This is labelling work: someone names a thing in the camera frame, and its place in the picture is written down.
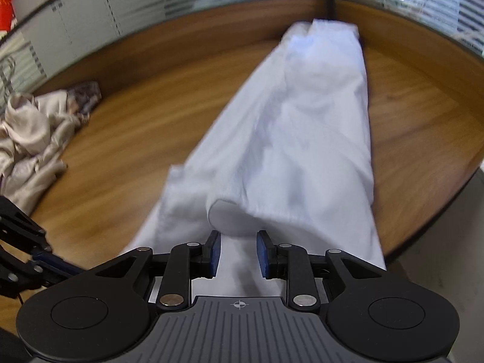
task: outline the crumpled beige fabric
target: crumpled beige fabric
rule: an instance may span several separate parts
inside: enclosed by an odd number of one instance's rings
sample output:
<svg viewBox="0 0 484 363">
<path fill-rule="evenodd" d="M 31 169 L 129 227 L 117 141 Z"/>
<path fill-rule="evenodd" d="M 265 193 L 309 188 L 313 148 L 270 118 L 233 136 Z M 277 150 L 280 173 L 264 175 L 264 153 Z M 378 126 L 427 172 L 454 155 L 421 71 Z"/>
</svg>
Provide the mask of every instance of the crumpled beige fabric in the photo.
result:
<svg viewBox="0 0 484 363">
<path fill-rule="evenodd" d="M 10 96 L 0 123 L 0 194 L 26 214 L 67 168 L 59 156 L 88 121 L 78 110 L 66 90 Z"/>
</svg>

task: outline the red bag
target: red bag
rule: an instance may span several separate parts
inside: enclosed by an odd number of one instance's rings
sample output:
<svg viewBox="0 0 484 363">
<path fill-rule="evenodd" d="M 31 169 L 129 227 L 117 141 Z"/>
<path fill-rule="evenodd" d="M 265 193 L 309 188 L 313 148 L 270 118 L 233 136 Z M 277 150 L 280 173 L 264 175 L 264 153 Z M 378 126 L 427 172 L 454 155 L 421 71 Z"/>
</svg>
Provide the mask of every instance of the red bag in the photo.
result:
<svg viewBox="0 0 484 363">
<path fill-rule="evenodd" d="M 0 0 L 0 31 L 10 31 L 11 20 L 14 18 L 12 0 Z"/>
</svg>

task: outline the silver screw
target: silver screw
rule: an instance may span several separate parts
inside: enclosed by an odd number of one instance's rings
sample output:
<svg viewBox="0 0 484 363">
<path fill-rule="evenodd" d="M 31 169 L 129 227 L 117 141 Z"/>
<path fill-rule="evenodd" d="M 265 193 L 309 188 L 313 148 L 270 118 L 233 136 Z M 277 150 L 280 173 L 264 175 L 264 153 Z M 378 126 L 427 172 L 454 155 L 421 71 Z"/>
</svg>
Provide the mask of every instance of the silver screw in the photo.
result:
<svg viewBox="0 0 484 363">
<path fill-rule="evenodd" d="M 318 300 L 312 295 L 297 295 L 292 301 L 298 306 L 309 307 L 315 305 Z"/>
<path fill-rule="evenodd" d="M 164 306 L 173 307 L 183 303 L 183 296 L 176 293 L 169 293 L 160 297 L 160 303 Z"/>
</svg>

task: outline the crosshair symbol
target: crosshair symbol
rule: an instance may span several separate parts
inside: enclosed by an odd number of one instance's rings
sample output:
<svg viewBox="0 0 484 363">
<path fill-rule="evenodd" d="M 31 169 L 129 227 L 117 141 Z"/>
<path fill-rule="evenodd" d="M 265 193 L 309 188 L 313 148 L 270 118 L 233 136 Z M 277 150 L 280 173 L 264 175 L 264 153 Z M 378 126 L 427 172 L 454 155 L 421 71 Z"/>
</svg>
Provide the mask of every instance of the crosshair symbol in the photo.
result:
<svg viewBox="0 0 484 363">
<path fill-rule="evenodd" d="M 236 308 L 238 308 L 240 310 L 241 308 L 244 308 L 245 306 L 248 306 L 248 304 L 245 303 L 245 302 L 243 302 L 242 300 L 238 300 L 237 302 L 232 303 L 231 306 L 234 306 L 234 307 L 236 307 Z"/>
</svg>

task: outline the gray ribbed panel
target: gray ribbed panel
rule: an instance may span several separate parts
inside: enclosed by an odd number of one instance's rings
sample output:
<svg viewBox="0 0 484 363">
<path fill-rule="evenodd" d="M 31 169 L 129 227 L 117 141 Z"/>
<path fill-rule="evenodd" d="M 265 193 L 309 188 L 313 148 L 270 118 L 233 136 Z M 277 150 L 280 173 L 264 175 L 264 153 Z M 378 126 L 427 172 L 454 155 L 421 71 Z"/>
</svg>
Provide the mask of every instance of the gray ribbed panel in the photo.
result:
<svg viewBox="0 0 484 363">
<path fill-rule="evenodd" d="M 238 302 L 245 302 L 244 307 Z M 106 363 L 370 363 L 338 344 L 319 317 L 281 298 L 198 297 L 164 314 L 133 350 Z M 448 363 L 440 358 L 434 363 Z M 32 363 L 44 363 L 35 359 Z"/>
</svg>

